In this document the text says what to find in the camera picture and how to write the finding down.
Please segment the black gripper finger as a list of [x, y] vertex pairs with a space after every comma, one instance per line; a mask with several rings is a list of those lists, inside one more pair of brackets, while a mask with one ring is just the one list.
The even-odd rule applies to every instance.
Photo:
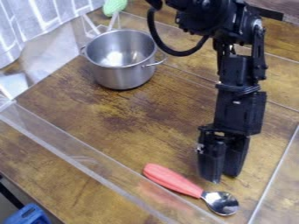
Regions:
[[235, 136], [226, 142], [227, 150], [223, 173], [231, 177], [237, 177], [241, 174], [249, 154], [249, 143], [249, 136]]
[[221, 140], [206, 141], [198, 146], [199, 173], [214, 184], [221, 182], [226, 150], [227, 145]]

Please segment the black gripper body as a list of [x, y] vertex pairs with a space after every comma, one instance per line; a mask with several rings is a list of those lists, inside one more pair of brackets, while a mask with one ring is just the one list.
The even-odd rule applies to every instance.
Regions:
[[243, 143], [259, 134], [263, 126], [267, 93], [261, 86], [238, 87], [218, 84], [218, 99], [214, 122], [199, 127], [201, 144]]

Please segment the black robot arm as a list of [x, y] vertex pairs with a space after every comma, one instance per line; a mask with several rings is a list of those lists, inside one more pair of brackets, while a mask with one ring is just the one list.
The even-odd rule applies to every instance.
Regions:
[[[147, 24], [161, 49], [185, 57], [213, 41], [218, 53], [219, 83], [214, 123], [199, 127], [201, 176], [218, 183], [222, 175], [237, 177], [249, 154], [250, 137], [262, 130], [267, 93], [259, 82], [267, 78], [262, 17], [245, 0], [146, 0], [151, 8]], [[202, 36], [197, 46], [175, 51], [162, 41], [155, 13], [169, 5], [177, 9], [175, 23]]]

